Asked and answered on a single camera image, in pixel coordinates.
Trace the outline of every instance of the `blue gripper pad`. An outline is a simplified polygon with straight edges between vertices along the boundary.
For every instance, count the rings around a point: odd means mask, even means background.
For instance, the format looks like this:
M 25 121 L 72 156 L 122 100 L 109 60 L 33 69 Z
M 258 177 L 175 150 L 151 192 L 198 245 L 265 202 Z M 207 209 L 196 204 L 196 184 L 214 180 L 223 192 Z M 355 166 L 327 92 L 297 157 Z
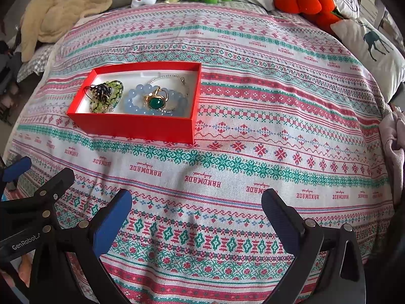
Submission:
M 5 183 L 9 183 L 14 179 L 17 179 L 30 168 L 31 159 L 27 156 L 24 156 L 23 158 L 21 158 L 21 160 L 16 161 L 12 165 L 4 168 L 2 181 Z
M 272 188 L 263 192 L 262 209 L 285 251 L 296 257 L 305 232 L 301 216 L 293 207 L 287 206 Z
M 108 206 L 101 208 L 91 220 L 93 251 L 97 257 L 106 254 L 132 208 L 132 196 L 121 189 Z

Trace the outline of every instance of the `green gemstone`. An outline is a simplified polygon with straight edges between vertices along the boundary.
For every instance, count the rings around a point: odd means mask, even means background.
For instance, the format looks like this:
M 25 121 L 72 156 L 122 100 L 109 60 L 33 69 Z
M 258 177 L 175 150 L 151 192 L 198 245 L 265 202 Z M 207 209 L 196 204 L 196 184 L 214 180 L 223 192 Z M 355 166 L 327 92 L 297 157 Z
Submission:
M 161 99 L 161 98 L 153 97 L 149 100 L 148 105 L 152 110 L 158 110 L 158 109 L 162 108 L 163 106 L 165 106 L 165 100 Z

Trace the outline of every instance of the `deer print pillow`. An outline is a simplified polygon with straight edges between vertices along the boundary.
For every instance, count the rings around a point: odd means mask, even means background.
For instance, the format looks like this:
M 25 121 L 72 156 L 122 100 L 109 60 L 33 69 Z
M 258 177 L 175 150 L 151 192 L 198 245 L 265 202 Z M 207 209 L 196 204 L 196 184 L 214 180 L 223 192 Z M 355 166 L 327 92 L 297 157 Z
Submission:
M 331 25 L 345 47 L 372 74 L 385 102 L 405 81 L 405 59 L 398 49 L 366 19 L 344 19 Z

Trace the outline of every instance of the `orange plush toy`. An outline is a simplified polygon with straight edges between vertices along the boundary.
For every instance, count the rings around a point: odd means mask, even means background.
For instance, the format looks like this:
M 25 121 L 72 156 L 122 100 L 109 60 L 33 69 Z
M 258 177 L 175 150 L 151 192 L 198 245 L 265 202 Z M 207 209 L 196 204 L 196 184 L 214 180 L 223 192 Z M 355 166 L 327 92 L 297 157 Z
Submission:
M 341 20 L 332 11 L 335 9 L 333 0 L 274 0 L 274 6 L 290 14 L 301 14 L 315 23 L 321 30 L 335 35 L 331 24 Z

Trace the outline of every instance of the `silver chain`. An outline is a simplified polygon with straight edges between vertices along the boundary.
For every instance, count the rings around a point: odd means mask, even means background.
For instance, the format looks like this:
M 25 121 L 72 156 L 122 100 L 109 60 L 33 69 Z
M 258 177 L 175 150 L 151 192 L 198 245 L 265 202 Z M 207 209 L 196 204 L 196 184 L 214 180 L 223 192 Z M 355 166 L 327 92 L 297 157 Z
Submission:
M 175 75 L 175 74 L 167 74 L 167 75 L 162 75 L 161 77 L 158 77 L 158 78 L 154 78 L 154 79 L 150 80 L 150 81 L 147 83 L 147 85 L 151 85 L 151 84 L 154 83 L 155 81 L 160 80 L 160 79 L 162 79 L 162 78 L 169 78 L 169 77 L 179 78 L 179 79 L 181 80 L 182 85 L 183 85 L 184 87 L 186 87 L 186 80 L 185 80 L 183 77 L 181 77 L 181 76 L 179 76 L 179 75 Z M 188 96 L 188 88 L 187 88 L 187 87 L 186 87 L 186 91 L 187 91 L 187 92 L 184 94 L 184 97 L 187 97 L 187 96 Z

